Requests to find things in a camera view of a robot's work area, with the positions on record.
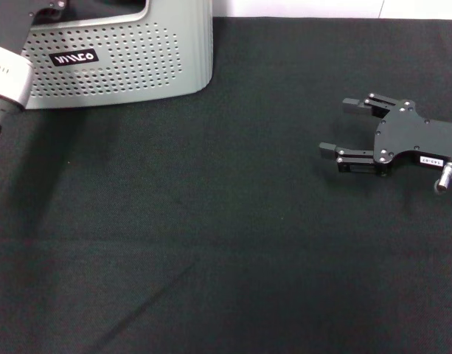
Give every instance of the black felt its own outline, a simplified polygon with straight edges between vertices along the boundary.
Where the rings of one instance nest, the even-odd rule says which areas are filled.
[[[218,19],[202,92],[5,121],[0,353],[452,353],[452,186],[319,158],[371,91],[452,122],[452,21]]]

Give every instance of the gray perforated casing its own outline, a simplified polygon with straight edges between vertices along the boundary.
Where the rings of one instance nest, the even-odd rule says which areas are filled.
[[[99,61],[55,66],[49,56],[82,49]],[[33,27],[22,55],[35,68],[28,109],[197,92],[212,76],[211,0],[150,0],[133,15]]]

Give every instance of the label sticker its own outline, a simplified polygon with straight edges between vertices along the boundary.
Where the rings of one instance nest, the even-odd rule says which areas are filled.
[[[63,52],[49,54],[55,66],[67,66],[76,64],[93,63],[100,61],[94,49],[75,50],[73,52]]]
[[[420,157],[421,164],[431,164],[432,166],[444,167],[444,161],[439,159],[434,159],[432,157],[421,156]]]

